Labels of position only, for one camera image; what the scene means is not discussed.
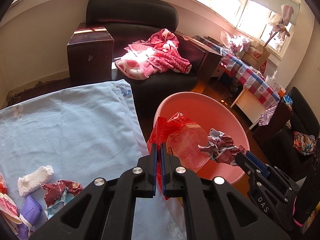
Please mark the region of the red plastic snack wrapper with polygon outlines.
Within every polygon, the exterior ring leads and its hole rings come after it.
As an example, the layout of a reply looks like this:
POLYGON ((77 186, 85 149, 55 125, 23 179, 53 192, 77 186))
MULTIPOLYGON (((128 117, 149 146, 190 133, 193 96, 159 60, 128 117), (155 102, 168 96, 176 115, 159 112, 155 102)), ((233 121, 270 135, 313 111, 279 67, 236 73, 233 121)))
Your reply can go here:
POLYGON ((201 181, 197 176, 197 171, 210 159, 206 152, 201 152, 200 146, 206 146, 207 133, 195 122, 191 122, 181 113, 176 113, 171 119, 159 117, 153 128, 151 136, 147 142, 149 154, 151 145, 157 145, 157 170, 156 184, 159 191, 162 191, 161 179, 161 143, 165 143, 167 154, 179 158, 181 165, 176 168, 176 174, 183 184, 181 200, 202 197, 201 181))

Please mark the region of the dark red paper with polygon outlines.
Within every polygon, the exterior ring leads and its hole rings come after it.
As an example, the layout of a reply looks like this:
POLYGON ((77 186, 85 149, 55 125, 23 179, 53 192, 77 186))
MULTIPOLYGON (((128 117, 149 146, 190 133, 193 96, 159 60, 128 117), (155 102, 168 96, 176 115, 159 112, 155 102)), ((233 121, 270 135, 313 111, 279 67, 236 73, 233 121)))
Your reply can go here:
POLYGON ((236 146, 231 136, 211 129, 208 134, 206 146, 198 146, 201 152, 206 152, 210 159, 217 163, 237 166, 235 158, 238 154, 246 155, 244 146, 236 146))

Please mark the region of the light blue cloth table cover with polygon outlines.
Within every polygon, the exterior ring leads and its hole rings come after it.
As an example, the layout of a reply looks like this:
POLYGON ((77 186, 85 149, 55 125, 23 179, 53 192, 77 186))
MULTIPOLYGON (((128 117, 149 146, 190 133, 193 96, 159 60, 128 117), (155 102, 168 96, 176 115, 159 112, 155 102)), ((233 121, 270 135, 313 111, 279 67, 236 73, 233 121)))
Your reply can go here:
POLYGON ((63 89, 1 110, 1 173, 20 215, 26 197, 19 177, 51 165, 53 178, 83 190, 51 219, 45 191, 29 195, 42 206, 29 239, 186 239, 183 209, 165 201, 156 185, 152 198, 136 196, 149 155, 130 85, 110 81, 63 89))

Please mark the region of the pink plastic bucket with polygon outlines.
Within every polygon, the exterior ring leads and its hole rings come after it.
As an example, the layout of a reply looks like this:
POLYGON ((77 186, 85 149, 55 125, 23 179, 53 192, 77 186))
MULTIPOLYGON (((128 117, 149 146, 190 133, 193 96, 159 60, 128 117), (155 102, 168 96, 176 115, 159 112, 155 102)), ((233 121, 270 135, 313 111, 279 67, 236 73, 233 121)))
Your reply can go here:
MULTIPOLYGON (((208 134, 211 128, 231 136, 236 146, 249 150, 247 135, 237 118, 218 101, 199 93, 180 92, 165 98, 157 108, 154 120, 158 117, 170 118, 177 112, 200 125, 208 134)), ((238 166, 208 161, 198 172, 198 176, 213 179, 221 176, 234 185, 245 175, 238 166)))

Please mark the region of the crumpled red floral paper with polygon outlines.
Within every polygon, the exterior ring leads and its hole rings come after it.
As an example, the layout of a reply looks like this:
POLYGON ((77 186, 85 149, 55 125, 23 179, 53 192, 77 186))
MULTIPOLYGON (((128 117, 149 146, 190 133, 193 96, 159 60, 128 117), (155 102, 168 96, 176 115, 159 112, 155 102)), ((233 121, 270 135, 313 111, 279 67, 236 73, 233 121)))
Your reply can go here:
POLYGON ((57 180, 52 184, 42 184, 45 191, 44 201, 46 203, 45 214, 51 219, 58 211, 76 197, 83 187, 80 183, 69 180, 57 180))

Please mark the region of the checkered cloth covered table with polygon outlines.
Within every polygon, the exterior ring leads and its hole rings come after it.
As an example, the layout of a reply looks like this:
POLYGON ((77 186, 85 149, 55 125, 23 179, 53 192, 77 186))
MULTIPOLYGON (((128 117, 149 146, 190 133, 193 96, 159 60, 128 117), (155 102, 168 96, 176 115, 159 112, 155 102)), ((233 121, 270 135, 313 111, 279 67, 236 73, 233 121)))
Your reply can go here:
POLYGON ((196 36, 195 39, 222 55, 220 64, 225 68, 225 73, 234 78, 236 84, 243 87, 243 90, 232 105, 237 105, 253 125, 256 125, 259 121, 259 117, 265 110, 280 101, 278 93, 276 93, 247 64, 230 54, 227 49, 222 48, 202 36, 196 36))

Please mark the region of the pink polka dot blanket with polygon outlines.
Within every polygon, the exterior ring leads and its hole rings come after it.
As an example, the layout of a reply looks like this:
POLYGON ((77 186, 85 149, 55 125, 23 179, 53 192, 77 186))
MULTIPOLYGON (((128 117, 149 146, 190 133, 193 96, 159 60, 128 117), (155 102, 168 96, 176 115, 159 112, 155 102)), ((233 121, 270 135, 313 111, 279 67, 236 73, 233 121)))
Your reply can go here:
POLYGON ((174 33, 162 29, 147 41, 128 44, 126 54, 115 61, 117 70, 134 80, 146 80, 151 75, 172 70, 188 74, 192 68, 189 60, 178 52, 179 41, 174 33))

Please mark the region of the purple face mask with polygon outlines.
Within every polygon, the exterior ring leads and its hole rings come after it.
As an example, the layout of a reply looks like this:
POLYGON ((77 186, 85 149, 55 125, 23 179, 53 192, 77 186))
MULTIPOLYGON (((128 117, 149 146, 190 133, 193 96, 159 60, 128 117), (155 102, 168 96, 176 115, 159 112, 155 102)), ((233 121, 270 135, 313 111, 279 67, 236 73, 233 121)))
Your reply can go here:
POLYGON ((22 211, 19 215, 21 224, 18 225, 18 238, 25 240, 29 239, 32 232, 34 232, 34 225, 39 220, 42 212, 42 206, 30 195, 26 197, 22 211))

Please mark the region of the dark wooden side cabinet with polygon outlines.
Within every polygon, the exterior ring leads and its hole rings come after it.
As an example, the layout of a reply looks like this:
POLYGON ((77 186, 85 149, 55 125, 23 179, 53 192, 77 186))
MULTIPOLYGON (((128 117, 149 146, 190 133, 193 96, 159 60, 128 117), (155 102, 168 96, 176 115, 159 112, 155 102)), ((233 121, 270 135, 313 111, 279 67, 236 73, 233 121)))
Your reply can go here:
POLYGON ((80 23, 67 44, 68 68, 73 86, 112 80, 114 39, 107 29, 80 23))

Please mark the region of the brown paper shopping bag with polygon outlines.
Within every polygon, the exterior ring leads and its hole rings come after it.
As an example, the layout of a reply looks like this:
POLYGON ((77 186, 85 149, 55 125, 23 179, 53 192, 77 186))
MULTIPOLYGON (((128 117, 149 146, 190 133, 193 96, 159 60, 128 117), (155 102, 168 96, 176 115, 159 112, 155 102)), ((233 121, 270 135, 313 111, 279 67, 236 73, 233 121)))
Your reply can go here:
POLYGON ((244 53, 241 60, 248 66, 260 69, 260 67, 267 61, 269 55, 270 51, 264 46, 263 42, 249 39, 248 51, 244 53))

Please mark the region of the clear plastic bag on table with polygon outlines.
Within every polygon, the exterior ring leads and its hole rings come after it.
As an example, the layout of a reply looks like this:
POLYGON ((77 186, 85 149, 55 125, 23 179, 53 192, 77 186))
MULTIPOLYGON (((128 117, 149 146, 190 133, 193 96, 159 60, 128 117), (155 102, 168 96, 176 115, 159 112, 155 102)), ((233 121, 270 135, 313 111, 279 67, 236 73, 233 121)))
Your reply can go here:
POLYGON ((240 53, 242 51, 248 51, 250 41, 248 38, 240 36, 231 36, 226 31, 221 31, 220 40, 226 48, 232 53, 240 53))

